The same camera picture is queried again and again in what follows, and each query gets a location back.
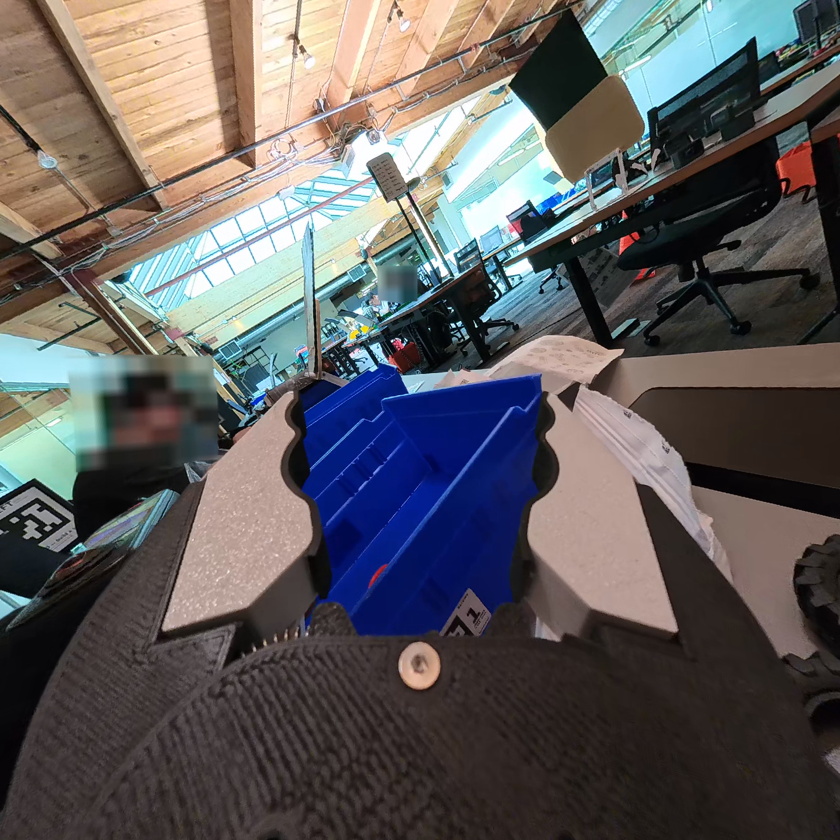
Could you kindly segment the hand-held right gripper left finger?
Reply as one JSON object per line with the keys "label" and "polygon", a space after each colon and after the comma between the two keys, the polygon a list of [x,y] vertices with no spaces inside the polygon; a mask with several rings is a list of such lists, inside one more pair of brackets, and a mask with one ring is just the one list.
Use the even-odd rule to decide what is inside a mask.
{"label": "hand-held right gripper left finger", "polygon": [[233,445],[203,480],[161,630],[165,636],[240,625],[282,637],[330,590],[330,560],[309,476],[297,393]]}

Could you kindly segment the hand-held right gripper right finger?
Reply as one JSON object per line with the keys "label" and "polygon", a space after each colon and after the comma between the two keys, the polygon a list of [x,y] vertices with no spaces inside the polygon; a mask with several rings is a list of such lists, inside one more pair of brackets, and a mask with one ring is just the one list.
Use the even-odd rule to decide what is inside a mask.
{"label": "hand-held right gripper right finger", "polygon": [[678,625],[635,479],[557,395],[542,397],[539,492],[523,534],[532,565],[524,598],[540,632],[583,639],[608,625],[674,637]]}

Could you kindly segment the blue plastic bin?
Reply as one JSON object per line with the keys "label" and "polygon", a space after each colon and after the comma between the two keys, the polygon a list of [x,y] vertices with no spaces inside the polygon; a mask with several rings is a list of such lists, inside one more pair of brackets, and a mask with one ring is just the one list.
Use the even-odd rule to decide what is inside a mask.
{"label": "blue plastic bin", "polygon": [[388,425],[314,501],[327,600],[361,635],[482,635],[511,602],[543,389],[539,374],[383,400]]}
{"label": "blue plastic bin", "polygon": [[318,498],[385,431],[383,400],[406,394],[400,372],[384,364],[306,411],[309,476],[303,490],[310,498]]}

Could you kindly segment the background office desk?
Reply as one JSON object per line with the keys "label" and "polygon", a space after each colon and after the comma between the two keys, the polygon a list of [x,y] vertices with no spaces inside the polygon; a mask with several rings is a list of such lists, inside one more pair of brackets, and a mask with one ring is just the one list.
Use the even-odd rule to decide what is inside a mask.
{"label": "background office desk", "polygon": [[680,170],[661,170],[646,183],[638,185],[635,192],[618,195],[611,190],[605,195],[611,202],[597,206],[595,210],[579,208],[562,224],[534,239],[517,259],[527,259],[535,271],[565,266],[595,341],[611,348],[614,334],[581,265],[581,257],[668,217],[687,215],[688,196],[675,194],[680,184],[698,179],[744,150],[805,122],[812,142],[815,195],[832,283],[838,291],[838,104],[839,69],[835,63],[768,100],[759,109],[758,122],[748,132],[719,143]]}
{"label": "background office desk", "polygon": [[407,333],[409,338],[419,341],[426,362],[433,367],[441,364],[447,356],[446,349],[453,342],[452,329],[460,327],[466,332],[451,304],[454,288],[459,283],[457,277],[447,279],[387,317],[374,330],[371,341],[391,351],[394,340]]}

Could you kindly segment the person's black sweater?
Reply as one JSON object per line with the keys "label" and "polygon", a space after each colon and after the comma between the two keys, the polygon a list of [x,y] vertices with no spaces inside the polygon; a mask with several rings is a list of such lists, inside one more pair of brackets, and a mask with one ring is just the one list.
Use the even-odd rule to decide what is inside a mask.
{"label": "person's black sweater", "polygon": [[78,541],[87,547],[95,531],[145,498],[162,490],[181,494],[189,484],[184,465],[135,465],[80,472],[71,494]]}

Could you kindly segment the black toy tyre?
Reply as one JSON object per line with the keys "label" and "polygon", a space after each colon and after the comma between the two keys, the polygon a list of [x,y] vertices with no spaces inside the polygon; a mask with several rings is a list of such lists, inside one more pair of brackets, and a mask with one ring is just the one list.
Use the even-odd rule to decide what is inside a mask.
{"label": "black toy tyre", "polygon": [[839,658],[839,535],[806,547],[794,564],[793,589],[803,616]]}
{"label": "black toy tyre", "polygon": [[833,654],[823,650],[806,658],[786,654],[781,662],[801,694],[808,718],[813,718],[819,707],[839,700],[839,659]]}

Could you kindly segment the white instruction poster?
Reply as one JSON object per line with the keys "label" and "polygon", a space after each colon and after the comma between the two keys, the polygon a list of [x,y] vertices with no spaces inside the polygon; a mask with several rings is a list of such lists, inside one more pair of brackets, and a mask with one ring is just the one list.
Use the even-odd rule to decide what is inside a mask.
{"label": "white instruction poster", "polygon": [[319,302],[316,298],[314,266],[314,228],[308,222],[301,241],[301,263],[303,281],[303,315],[307,332],[306,374],[309,379],[322,378],[321,325]]}

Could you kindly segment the orange traffic cone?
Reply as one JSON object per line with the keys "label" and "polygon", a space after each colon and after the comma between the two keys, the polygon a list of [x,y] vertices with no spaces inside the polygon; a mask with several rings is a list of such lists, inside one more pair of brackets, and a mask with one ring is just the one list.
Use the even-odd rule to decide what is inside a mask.
{"label": "orange traffic cone", "polygon": [[636,231],[621,237],[618,249],[618,265],[622,270],[635,273],[633,284],[655,276],[656,269],[648,265],[651,247],[656,232]]}

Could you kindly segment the white sign on stand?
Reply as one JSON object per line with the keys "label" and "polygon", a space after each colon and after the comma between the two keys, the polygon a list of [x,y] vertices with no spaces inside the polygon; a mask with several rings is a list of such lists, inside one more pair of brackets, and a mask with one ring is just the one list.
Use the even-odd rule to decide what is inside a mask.
{"label": "white sign on stand", "polygon": [[413,195],[413,189],[417,184],[415,182],[406,182],[392,155],[389,153],[375,156],[367,162],[366,168],[385,201],[395,203],[404,216],[406,224],[415,237],[426,262],[431,266],[433,260],[428,254],[427,248],[423,245],[418,233],[418,231],[423,232],[425,241],[429,248],[432,249],[440,268],[440,270],[437,268],[433,269],[435,276],[438,279],[441,279],[443,275],[455,277],[454,270],[448,263],[444,251],[436,240],[421,207]]}

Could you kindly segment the orange crate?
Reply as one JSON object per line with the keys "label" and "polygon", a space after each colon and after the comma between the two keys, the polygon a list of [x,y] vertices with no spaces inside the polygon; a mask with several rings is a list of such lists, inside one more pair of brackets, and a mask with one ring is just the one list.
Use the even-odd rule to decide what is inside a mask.
{"label": "orange crate", "polygon": [[784,197],[802,194],[807,203],[816,189],[812,164],[812,143],[806,140],[788,150],[775,164]]}

